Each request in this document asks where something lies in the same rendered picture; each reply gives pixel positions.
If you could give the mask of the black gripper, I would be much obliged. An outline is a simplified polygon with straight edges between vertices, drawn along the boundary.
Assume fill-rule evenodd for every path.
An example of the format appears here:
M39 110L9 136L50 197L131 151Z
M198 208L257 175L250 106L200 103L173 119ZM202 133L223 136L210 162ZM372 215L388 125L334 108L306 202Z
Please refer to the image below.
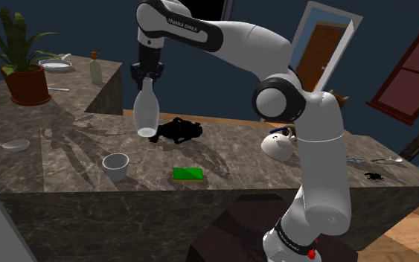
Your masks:
M137 89L142 89L143 76L152 76L153 86L160 79L164 65L160 62L161 49L143 44L138 46L138 62L130 65L132 79Z

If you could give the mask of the clear glass bottle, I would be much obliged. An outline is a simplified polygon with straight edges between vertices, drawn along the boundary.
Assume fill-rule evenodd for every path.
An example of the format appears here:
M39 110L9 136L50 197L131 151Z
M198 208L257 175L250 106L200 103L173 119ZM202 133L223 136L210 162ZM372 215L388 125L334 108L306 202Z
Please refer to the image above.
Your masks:
M159 102L153 91L153 80L149 77L142 81L142 89L135 99L133 117L139 136L150 138L157 133Z

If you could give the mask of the green soap dispenser bottle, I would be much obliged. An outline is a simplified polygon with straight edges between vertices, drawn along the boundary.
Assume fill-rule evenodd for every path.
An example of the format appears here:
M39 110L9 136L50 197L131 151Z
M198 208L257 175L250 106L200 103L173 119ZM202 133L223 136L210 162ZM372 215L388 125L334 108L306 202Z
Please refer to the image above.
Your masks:
M97 59L98 54L100 52L92 51L91 52L91 59L89 61L89 71L91 81L93 83L102 83L103 82L103 75L102 75L102 68L99 60Z

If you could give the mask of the black lumpy object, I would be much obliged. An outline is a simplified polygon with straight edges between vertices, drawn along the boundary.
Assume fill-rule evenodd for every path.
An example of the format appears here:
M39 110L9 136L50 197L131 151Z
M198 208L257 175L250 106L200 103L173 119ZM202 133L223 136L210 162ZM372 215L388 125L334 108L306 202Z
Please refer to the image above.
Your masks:
M158 126L154 136L149 137L151 143L156 143L160 136L171 139L175 144L181 144L192 138L198 138L202 134L201 123L174 118L172 121Z

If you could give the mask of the grey frying pan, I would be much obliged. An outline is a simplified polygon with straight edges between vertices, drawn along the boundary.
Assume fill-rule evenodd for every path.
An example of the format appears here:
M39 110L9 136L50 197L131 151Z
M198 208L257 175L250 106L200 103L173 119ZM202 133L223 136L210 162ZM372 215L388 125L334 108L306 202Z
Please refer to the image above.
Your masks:
M39 64L48 71L69 71L73 69L72 63L66 60L70 56L71 54L65 54L59 59L40 60Z

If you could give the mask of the white cup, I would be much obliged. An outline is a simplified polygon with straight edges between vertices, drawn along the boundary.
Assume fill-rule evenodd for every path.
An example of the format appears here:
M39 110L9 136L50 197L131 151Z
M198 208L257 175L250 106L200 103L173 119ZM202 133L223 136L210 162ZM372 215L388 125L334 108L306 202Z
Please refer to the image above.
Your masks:
M102 165L106 175L113 181L119 182L127 175L129 157L123 153L112 153L106 156Z

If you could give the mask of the green sponge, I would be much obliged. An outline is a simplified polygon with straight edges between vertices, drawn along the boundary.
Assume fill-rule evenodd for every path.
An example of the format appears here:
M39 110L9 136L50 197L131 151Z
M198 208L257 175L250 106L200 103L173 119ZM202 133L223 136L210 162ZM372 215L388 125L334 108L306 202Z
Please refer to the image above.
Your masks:
M198 167L175 167L173 169L174 181L201 181L204 175Z

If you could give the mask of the green plant in brown pot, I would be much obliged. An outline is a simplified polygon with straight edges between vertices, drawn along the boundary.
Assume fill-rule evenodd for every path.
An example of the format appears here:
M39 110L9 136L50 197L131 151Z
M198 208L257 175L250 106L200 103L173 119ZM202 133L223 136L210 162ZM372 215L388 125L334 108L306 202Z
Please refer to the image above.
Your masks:
M40 60L57 58L45 51L30 52L35 40L49 35L38 33L27 38L27 24L21 13L12 14L6 7L0 10L5 37L0 35L0 72L10 91L11 101L21 106L38 106L49 102L45 69Z

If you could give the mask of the grey ladle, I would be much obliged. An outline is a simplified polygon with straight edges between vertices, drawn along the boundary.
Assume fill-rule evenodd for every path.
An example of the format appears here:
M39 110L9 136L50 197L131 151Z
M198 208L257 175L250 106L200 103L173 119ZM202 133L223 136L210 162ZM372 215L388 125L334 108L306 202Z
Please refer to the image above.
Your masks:
M9 150L11 152L18 152L22 150L26 150L30 146L29 140L26 139L18 139L9 141L7 143L0 144L0 147L3 149Z

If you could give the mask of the dark robot stand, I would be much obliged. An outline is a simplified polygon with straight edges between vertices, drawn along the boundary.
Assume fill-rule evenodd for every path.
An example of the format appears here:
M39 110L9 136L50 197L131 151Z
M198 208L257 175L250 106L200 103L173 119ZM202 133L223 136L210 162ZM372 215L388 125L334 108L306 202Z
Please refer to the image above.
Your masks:
M246 194L238 197L197 239L192 242L185 262L358 262L358 254L337 237L319 235L296 258L292 250L268 258L263 236L274 228L284 213L304 216L302 198L296 197L290 208L276 194Z

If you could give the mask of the brown spiky object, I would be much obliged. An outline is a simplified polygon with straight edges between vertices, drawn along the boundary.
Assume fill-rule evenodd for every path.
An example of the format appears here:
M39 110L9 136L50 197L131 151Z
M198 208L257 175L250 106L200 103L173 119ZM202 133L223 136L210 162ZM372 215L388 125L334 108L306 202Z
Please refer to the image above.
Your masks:
M340 109L343 109L344 105L349 101L348 96L344 97L342 95L338 95L332 89L329 91L329 93L332 94L335 97L335 99L338 102L338 105L339 105Z

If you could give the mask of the dark red framed window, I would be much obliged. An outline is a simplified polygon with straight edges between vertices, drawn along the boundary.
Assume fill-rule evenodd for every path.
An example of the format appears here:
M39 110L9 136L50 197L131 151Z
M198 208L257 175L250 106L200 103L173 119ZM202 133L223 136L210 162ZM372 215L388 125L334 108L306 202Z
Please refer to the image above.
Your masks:
M366 103L409 126L419 116L419 34L375 96Z

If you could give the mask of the brown door with white frame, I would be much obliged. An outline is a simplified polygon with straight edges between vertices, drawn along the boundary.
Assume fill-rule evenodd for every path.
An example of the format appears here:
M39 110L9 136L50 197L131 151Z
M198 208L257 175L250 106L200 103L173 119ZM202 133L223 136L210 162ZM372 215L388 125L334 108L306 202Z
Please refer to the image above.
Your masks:
M304 91L324 89L361 21L354 13L317 1L307 3L290 60Z

